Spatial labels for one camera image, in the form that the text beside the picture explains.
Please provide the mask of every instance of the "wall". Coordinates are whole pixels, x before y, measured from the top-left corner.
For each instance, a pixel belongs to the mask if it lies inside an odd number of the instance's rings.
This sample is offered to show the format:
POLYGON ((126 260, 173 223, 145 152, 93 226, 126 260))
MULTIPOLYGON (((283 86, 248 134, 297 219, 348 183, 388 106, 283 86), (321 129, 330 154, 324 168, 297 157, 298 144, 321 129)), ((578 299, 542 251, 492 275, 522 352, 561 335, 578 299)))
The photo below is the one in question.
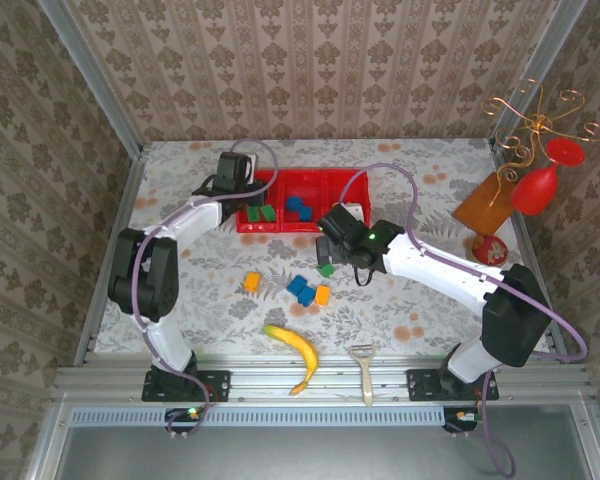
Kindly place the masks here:
POLYGON ((73 360, 127 171, 36 2, 0 0, 0 480, 73 360))
MULTIPOLYGON (((584 134, 584 121, 600 123, 600 1, 590 1, 547 81, 550 116, 561 89, 584 94, 587 104, 556 123, 557 130, 584 134)), ((600 143, 583 144, 586 163, 560 170, 558 195, 538 217, 528 217, 533 245, 556 310, 577 324, 591 353, 587 360, 600 402, 600 143)))
POLYGON ((144 141, 486 137, 556 0, 69 0, 144 141))

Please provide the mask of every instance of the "gold wire decoration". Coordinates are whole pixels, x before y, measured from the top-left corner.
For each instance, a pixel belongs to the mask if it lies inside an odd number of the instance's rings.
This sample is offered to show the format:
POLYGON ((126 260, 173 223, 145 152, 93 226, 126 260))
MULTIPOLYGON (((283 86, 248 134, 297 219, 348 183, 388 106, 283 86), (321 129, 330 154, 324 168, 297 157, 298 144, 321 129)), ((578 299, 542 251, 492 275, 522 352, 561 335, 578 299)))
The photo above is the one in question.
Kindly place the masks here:
POLYGON ((540 139, 541 135, 551 133, 561 137, 569 138, 572 140, 580 140, 581 142, 596 142, 600 141, 600 125, 595 122, 585 122, 583 129, 586 132, 586 136, 580 137, 577 135, 569 135, 563 132, 554 130, 553 124, 555 121, 560 120, 564 117, 574 114, 580 110, 584 104, 585 99, 582 94, 576 90, 562 90, 559 93, 559 98, 567 104, 572 104, 571 108, 566 112, 558 115, 557 117, 550 118, 546 113, 541 113, 542 100, 544 97, 544 88, 542 84, 532 78, 523 78, 517 84, 515 89, 523 94, 533 92, 534 87, 539 88, 538 108, 535 113, 531 115, 524 115, 518 110, 513 108, 508 102, 500 97, 487 98, 482 102, 480 107, 482 111, 487 115, 495 115, 499 113, 503 107, 508 108, 523 121, 523 125, 513 129, 513 132, 529 131, 528 145, 524 145, 519 135, 507 135, 503 137, 504 129, 506 127, 499 128, 496 133, 496 142, 502 148, 512 150, 515 156, 519 159, 517 162, 508 162, 498 168, 496 175, 498 177, 498 190, 494 195, 493 199, 489 203, 490 207, 493 207, 496 199, 502 192, 502 181, 506 179, 510 182, 515 182, 518 179, 518 173, 516 170, 521 168, 529 167, 536 159, 538 151, 542 152, 542 155, 551 160, 547 151, 540 139))

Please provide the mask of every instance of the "orange wooden block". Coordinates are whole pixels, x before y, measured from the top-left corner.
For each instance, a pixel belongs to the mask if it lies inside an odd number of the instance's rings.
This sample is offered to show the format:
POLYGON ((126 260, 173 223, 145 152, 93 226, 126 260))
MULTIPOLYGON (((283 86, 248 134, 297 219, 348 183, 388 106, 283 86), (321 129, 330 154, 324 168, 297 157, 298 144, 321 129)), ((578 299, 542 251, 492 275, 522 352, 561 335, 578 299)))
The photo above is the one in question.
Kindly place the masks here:
POLYGON ((316 289, 316 298, 315 302, 317 305, 322 307, 326 307, 329 303, 329 295, 331 294, 331 289, 325 285, 320 285, 316 289))
POLYGON ((247 279, 244 281, 245 290, 256 293, 258 291, 258 286, 260 286, 260 274, 249 272, 247 274, 247 279))
POLYGON ((492 173, 453 212, 453 218, 481 235, 493 235, 514 211, 509 196, 516 186, 508 180, 502 181, 502 191, 489 206, 498 191, 498 177, 492 173))

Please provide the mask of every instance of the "green block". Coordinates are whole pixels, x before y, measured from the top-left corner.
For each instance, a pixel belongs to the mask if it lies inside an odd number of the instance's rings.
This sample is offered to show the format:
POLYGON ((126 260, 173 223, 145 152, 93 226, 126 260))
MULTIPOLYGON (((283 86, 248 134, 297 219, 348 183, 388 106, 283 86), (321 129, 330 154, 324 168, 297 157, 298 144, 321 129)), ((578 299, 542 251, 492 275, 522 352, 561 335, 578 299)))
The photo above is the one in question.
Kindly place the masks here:
POLYGON ((330 263, 322 265, 321 267, 317 267, 317 269, 320 272, 320 275, 322 275, 325 278, 329 278, 331 275, 333 275, 333 272, 336 271, 336 269, 333 268, 333 265, 331 265, 330 263))
POLYGON ((276 211, 271 205, 263 205, 262 207, 260 207, 260 211, 262 212, 262 216, 267 222, 276 221, 276 211))
POLYGON ((251 223, 259 222, 260 209, 258 207, 247 207, 247 220, 251 223))

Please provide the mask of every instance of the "vegetable peeler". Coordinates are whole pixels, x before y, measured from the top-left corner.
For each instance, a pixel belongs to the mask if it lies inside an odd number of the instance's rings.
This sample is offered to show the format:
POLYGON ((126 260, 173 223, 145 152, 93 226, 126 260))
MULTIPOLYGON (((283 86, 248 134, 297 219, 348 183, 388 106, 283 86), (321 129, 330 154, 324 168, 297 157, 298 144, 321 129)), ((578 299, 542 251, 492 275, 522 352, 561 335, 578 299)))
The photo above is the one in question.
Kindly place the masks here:
POLYGON ((367 407, 373 405, 373 385, 371 384, 371 374, 369 373, 369 364, 376 356, 375 345, 353 345, 349 347, 349 354, 360 364, 362 369, 362 399, 367 407))

